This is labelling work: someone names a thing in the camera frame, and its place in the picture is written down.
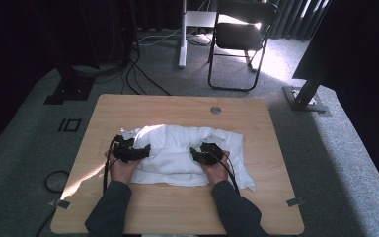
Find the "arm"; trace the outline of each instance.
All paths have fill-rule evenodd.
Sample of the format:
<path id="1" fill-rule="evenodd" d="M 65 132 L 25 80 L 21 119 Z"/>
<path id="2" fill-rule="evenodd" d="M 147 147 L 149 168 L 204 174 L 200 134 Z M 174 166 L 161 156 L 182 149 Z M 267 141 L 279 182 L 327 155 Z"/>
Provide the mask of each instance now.
<path id="1" fill-rule="evenodd" d="M 110 184 L 85 221 L 90 237 L 122 236 L 124 230 L 125 214 L 131 198 L 128 184 L 140 160 L 128 164 L 115 160 L 113 156 L 110 157 Z"/>
<path id="2" fill-rule="evenodd" d="M 223 151 L 222 162 L 227 167 L 228 151 Z M 201 164 L 202 169 L 213 185 L 212 196 L 217 206 L 218 215 L 230 237 L 255 236 L 264 237 L 268 234 L 261 228 L 260 210 L 244 197 L 240 197 L 228 181 L 229 174 L 221 164 L 213 166 Z"/>
<path id="3" fill-rule="evenodd" d="M 131 189 L 128 185 L 111 181 L 85 222 L 88 236 L 121 236 L 130 198 Z"/>

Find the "hole in table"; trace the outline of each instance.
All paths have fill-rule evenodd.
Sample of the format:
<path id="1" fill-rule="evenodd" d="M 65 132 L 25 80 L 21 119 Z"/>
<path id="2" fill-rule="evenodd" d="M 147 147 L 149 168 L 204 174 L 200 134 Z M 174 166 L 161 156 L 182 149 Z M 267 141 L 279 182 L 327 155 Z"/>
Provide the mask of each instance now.
<path id="1" fill-rule="evenodd" d="M 210 111 L 215 114 L 215 115 L 219 115 L 221 113 L 221 109 L 220 107 L 211 107 Z"/>

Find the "gray carpet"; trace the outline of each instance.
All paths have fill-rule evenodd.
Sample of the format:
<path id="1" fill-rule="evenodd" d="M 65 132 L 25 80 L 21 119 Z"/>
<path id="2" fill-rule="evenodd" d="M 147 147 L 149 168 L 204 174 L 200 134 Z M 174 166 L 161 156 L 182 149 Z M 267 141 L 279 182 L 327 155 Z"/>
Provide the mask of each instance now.
<path id="1" fill-rule="evenodd" d="M 179 69 L 179 43 L 164 40 L 141 46 L 137 65 L 174 96 L 266 100 L 294 192 L 307 200 L 300 205 L 305 224 L 300 236 L 379 236 L 379 174 L 336 93 L 325 87 L 320 87 L 317 93 L 329 107 L 331 117 L 291 111 L 283 93 L 283 86 L 304 84 L 303 80 L 291 77 L 306 48 L 307 42 L 271 40 L 260 83 L 249 93 L 209 88 L 205 63 L 208 47 L 189 44 L 187 67 Z M 213 73 L 219 83 L 244 83 L 254 77 L 239 59 L 225 58 L 217 61 L 215 68 Z M 92 71 L 86 67 L 79 69 Z M 136 73 L 147 94 L 164 95 L 138 70 Z M 60 197 L 45 188 L 45 176 L 58 170 L 70 171 L 101 94 L 134 94 L 124 86 L 121 78 L 125 75 L 126 71 L 99 77 L 88 101 L 68 101 L 59 106 L 43 104 L 58 84 L 56 70 L 37 82 L 0 136 L 0 236 L 36 236 L 53 211 L 47 203 Z M 128 77 L 133 87 L 138 88 L 134 70 Z M 60 130 L 64 119 L 80 119 L 78 130 Z M 50 182 L 62 188 L 65 178 L 54 176 Z M 47 223 L 40 236 L 56 234 Z"/>

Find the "person's right hand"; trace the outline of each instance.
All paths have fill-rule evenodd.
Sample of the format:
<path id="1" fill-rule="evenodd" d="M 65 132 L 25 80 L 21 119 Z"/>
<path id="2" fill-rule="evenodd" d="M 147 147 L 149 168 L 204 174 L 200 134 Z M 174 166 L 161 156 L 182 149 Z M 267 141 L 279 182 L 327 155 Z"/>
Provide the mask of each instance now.
<path id="1" fill-rule="evenodd" d="M 221 159 L 221 162 L 229 169 L 229 164 L 227 163 L 227 157 L 230 156 L 229 151 L 223 150 L 223 158 Z M 228 180 L 229 173 L 226 169 L 220 164 L 216 163 L 212 166 L 201 164 L 201 168 L 204 170 L 204 172 L 207 174 L 208 180 L 210 181 L 210 184 L 212 186 L 215 186 L 220 181 Z"/>
<path id="2" fill-rule="evenodd" d="M 106 151 L 104 154 L 106 157 L 109 155 L 109 152 Z M 112 181 L 120 181 L 125 184 L 129 184 L 131 182 L 131 178 L 133 177 L 134 170 L 137 168 L 138 164 L 140 164 L 141 160 L 129 161 L 128 163 L 124 163 L 119 159 L 116 159 L 111 153 L 110 156 L 110 176 Z"/>

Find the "gray sleeve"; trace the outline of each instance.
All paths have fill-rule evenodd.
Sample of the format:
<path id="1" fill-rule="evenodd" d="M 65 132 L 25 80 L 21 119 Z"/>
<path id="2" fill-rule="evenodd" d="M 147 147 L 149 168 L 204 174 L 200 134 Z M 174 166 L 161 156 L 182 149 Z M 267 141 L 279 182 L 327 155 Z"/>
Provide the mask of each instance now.
<path id="1" fill-rule="evenodd" d="M 103 197 L 85 221 L 89 231 L 88 236 L 122 236 L 130 198 L 131 189 L 128 185 L 111 181 Z"/>
<path id="2" fill-rule="evenodd" d="M 260 210 L 246 198 L 238 196 L 228 181 L 217 183 L 211 193 L 221 223 L 230 237 L 269 236 L 260 226 Z"/>

